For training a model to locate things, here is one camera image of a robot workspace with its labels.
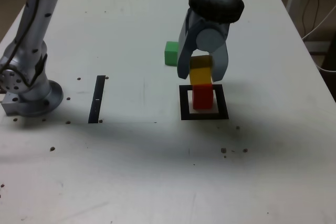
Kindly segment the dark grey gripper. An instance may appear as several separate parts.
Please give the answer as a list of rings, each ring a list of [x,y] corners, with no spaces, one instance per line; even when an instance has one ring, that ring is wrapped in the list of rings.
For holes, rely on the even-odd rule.
[[[212,80],[221,81],[228,67],[226,39],[229,23],[206,20],[189,8],[179,35],[177,75],[186,79],[190,72],[190,58],[194,50],[206,51],[212,56]]]

